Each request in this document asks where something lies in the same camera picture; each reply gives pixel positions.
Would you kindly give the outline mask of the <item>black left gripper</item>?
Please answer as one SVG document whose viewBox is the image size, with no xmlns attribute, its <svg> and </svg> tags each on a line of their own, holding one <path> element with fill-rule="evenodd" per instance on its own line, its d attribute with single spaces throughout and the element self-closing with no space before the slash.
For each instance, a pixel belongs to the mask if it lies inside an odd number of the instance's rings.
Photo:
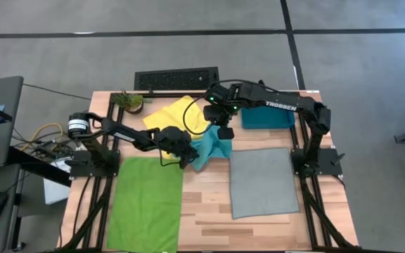
<svg viewBox="0 0 405 253">
<path fill-rule="evenodd" d="M 177 164 L 181 169 L 185 169 L 191 160 L 199 158 L 198 151 L 192 147 L 191 141 L 191 135 L 176 126 L 168 126 L 157 135 L 158 148 L 179 158 Z"/>
</svg>

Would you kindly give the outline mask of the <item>teal microfiber towel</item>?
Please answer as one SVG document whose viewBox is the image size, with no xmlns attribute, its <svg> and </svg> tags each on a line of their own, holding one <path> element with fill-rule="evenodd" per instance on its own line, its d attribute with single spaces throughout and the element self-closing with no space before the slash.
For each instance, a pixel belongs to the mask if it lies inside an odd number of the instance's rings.
<svg viewBox="0 0 405 253">
<path fill-rule="evenodd" d="M 196 171 L 200 171 L 210 158 L 230 158 L 232 153 L 232 140 L 220 139 L 217 131 L 219 126 L 211 126 L 201 138 L 191 141 L 193 148 L 197 150 L 198 158 L 191 164 Z"/>
</svg>

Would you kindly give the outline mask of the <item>yellow microfiber towel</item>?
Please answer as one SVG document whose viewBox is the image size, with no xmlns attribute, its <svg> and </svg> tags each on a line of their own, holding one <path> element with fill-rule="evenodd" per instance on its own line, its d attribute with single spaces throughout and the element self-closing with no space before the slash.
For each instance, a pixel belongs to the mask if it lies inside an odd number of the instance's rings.
<svg viewBox="0 0 405 253">
<path fill-rule="evenodd" d="M 166 127 L 173 126 L 182 131 L 186 130 L 183 121 L 184 110 L 194 101 L 194 99 L 190 96 L 183 96 L 180 99 L 175 100 L 173 103 L 170 103 L 164 98 L 155 98 L 153 99 L 153 104 L 155 105 L 158 101 L 165 101 L 166 105 L 160 107 L 158 110 L 154 110 L 153 113 L 143 118 L 143 123 L 146 128 L 159 128 L 160 130 L 163 130 Z M 205 120 L 203 111 L 197 103 L 192 104 L 187 110 L 185 122 L 190 130 L 196 133 L 206 130 L 209 125 L 209 122 Z"/>
</svg>

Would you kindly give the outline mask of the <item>green microfiber towel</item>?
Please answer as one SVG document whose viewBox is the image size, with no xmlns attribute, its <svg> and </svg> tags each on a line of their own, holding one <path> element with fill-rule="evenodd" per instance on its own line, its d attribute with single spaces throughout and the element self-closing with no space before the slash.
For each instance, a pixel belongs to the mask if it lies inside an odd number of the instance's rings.
<svg viewBox="0 0 405 253">
<path fill-rule="evenodd" d="M 107 248 L 175 253 L 178 247 L 184 171 L 158 157 L 123 161 L 110 211 Z"/>
</svg>

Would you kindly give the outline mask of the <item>grey microfiber towel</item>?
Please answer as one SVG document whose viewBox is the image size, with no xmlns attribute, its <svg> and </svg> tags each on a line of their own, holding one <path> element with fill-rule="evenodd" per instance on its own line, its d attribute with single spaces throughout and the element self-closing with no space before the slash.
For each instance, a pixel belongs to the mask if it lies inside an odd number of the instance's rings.
<svg viewBox="0 0 405 253">
<path fill-rule="evenodd" d="M 267 148 L 232 152 L 230 195 L 234 219 L 298 212 L 290 151 Z"/>
</svg>

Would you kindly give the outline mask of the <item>blue plastic bin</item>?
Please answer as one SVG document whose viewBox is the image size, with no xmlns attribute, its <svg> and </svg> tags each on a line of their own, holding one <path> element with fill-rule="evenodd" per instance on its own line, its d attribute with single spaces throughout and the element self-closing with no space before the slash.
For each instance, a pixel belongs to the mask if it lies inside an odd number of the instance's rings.
<svg viewBox="0 0 405 253">
<path fill-rule="evenodd" d="M 242 108 L 240 118 L 244 129 L 289 129 L 295 124 L 291 111 L 268 107 Z"/>
</svg>

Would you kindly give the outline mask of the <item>potted succulent plant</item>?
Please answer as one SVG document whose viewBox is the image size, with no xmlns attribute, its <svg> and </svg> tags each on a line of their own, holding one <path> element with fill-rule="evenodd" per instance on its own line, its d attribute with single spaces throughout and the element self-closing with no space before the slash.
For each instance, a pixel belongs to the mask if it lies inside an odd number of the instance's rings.
<svg viewBox="0 0 405 253">
<path fill-rule="evenodd" d="M 111 95 L 110 101 L 132 115 L 139 114 L 143 111 L 146 103 L 152 102 L 150 98 L 144 98 L 141 94 L 137 93 L 127 93 L 125 90 Z"/>
</svg>

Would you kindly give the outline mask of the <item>white box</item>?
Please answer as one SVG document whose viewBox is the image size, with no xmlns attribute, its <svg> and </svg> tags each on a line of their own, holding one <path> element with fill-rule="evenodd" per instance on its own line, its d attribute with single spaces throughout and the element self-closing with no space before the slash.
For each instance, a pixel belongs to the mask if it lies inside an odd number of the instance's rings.
<svg viewBox="0 0 405 253">
<path fill-rule="evenodd" d="M 71 157 L 58 158 L 50 163 L 50 165 L 59 168 L 62 171 L 70 173 L 71 167 L 65 161 L 71 160 Z M 46 205 L 52 205 L 62 200 L 68 199 L 70 187 L 59 183 L 43 179 L 44 181 L 44 199 Z"/>
</svg>

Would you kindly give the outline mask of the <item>black desk beam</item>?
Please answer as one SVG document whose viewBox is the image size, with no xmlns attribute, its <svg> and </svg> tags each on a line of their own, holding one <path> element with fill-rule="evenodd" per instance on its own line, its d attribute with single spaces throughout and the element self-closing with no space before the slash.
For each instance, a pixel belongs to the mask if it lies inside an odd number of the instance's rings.
<svg viewBox="0 0 405 253">
<path fill-rule="evenodd" d="M 63 186 L 70 187 L 72 183 L 68 172 L 50 165 L 47 162 L 43 162 L 14 147 L 8 149 L 6 163 L 19 164 L 22 169 Z"/>
</svg>

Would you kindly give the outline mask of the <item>grey computer monitor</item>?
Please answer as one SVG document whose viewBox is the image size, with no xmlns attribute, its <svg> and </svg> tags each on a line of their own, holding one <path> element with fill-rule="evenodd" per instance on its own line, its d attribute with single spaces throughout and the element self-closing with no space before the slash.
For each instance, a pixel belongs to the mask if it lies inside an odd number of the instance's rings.
<svg viewBox="0 0 405 253">
<path fill-rule="evenodd" d="M 23 81 L 21 76 L 0 78 L 0 105 L 4 105 L 3 112 L 12 117 L 11 122 L 0 124 L 0 166 L 8 157 Z"/>
</svg>

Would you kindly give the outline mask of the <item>black aluminium table frame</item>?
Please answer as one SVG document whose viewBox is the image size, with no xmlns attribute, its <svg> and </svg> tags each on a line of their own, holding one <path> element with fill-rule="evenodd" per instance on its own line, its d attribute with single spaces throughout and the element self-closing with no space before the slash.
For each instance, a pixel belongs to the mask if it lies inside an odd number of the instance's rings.
<svg viewBox="0 0 405 253">
<path fill-rule="evenodd" d="M 70 162 L 71 191 L 65 211 L 63 246 L 56 253 L 126 252 L 330 252 L 358 250 L 345 189 L 326 173 L 332 150 L 329 132 L 318 134 L 306 103 L 319 95 L 286 91 L 297 114 L 289 130 L 244 130 L 240 103 L 231 101 L 223 127 L 231 132 L 231 158 L 212 158 L 195 171 L 200 155 L 191 135 L 204 124 L 183 128 L 146 126 L 143 118 L 173 105 L 188 104 L 176 117 L 187 122 L 219 99 L 204 91 L 155 92 L 140 115 L 114 104 L 112 91 L 93 94 L 88 112 L 70 115 L 68 134 L 84 149 Z M 254 182 L 265 168 L 285 169 L 289 176 L 272 181 L 271 199 L 296 201 L 295 212 L 235 217 L 236 160 L 250 160 L 245 189 L 258 193 Z"/>
</svg>

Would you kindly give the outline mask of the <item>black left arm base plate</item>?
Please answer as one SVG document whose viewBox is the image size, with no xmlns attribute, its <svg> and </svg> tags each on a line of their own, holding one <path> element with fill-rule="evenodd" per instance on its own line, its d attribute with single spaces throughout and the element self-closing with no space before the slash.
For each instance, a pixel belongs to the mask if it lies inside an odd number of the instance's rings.
<svg viewBox="0 0 405 253">
<path fill-rule="evenodd" d="M 103 161 L 88 150 L 78 150 L 73 159 L 65 163 L 70 166 L 70 176 L 73 178 L 116 176 L 120 168 L 120 152 L 110 151 L 108 160 Z"/>
</svg>

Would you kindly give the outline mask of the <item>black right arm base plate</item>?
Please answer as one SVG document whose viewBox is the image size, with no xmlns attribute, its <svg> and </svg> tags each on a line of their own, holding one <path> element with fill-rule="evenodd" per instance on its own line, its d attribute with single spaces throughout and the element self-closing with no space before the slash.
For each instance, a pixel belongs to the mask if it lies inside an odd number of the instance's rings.
<svg viewBox="0 0 405 253">
<path fill-rule="evenodd" d="M 296 174 L 304 177 L 314 175 L 342 175 L 342 167 L 340 160 L 345 156 L 344 153 L 338 154 L 336 149 L 322 148 L 319 151 L 317 166 L 307 167 L 304 164 L 303 149 L 295 149 L 290 151 L 293 170 Z"/>
</svg>

